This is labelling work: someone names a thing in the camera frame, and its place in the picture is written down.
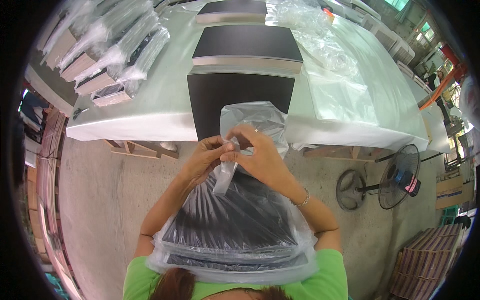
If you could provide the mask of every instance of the green shirt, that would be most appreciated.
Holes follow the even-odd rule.
[[[146,256],[134,258],[127,268],[123,284],[123,300],[148,300],[160,274],[145,266]],[[333,249],[317,252],[316,261],[319,271],[310,278],[281,285],[287,295],[302,300],[347,300],[347,274],[343,266],[343,257]],[[260,289],[260,285],[241,283],[195,283],[192,300],[201,300],[207,296],[232,288]]]

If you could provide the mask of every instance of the chair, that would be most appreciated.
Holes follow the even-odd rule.
[[[450,224],[453,224],[453,221],[455,220],[457,213],[458,213],[458,205],[453,205],[453,206],[444,208],[442,223],[440,224],[439,227],[444,226],[449,219],[451,220]]]

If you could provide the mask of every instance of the hand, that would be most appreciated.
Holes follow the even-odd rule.
[[[195,187],[204,182],[208,174],[220,164],[220,156],[235,150],[232,143],[223,143],[220,135],[212,136],[198,142],[190,159],[183,165],[179,176],[184,177]]]
[[[271,137],[256,132],[255,128],[246,124],[232,128],[225,138],[229,140],[233,136],[239,141],[242,150],[253,147],[253,155],[228,152],[222,154],[220,160],[239,163],[259,181],[290,199],[303,197],[304,189],[288,170]]]

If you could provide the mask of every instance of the woman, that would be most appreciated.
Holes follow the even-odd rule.
[[[124,300],[282,300],[282,299],[347,299],[347,276],[340,245],[340,229],[332,212],[308,192],[290,173],[277,152],[272,139],[252,126],[232,128],[226,138],[236,136],[242,149],[253,147],[252,156],[234,152],[220,136],[198,143],[158,202],[146,215],[140,228],[137,249],[130,262],[123,286]],[[302,281],[279,287],[252,284],[213,284],[195,282],[189,271],[174,268],[157,274],[145,266],[154,249],[153,235],[183,205],[187,195],[220,161],[235,161],[258,180],[289,198],[301,211],[318,238],[315,244],[319,272]]]

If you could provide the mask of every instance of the orange hose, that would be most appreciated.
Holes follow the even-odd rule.
[[[465,73],[465,65],[463,63],[456,65],[448,74],[445,76],[445,78],[440,82],[440,85],[435,89],[435,93],[433,93],[433,96],[425,102],[424,105],[420,108],[420,110],[425,109],[429,107],[435,100],[440,97],[440,94],[443,92],[445,89],[445,86],[450,82],[450,80],[455,77],[460,77],[462,73]]]

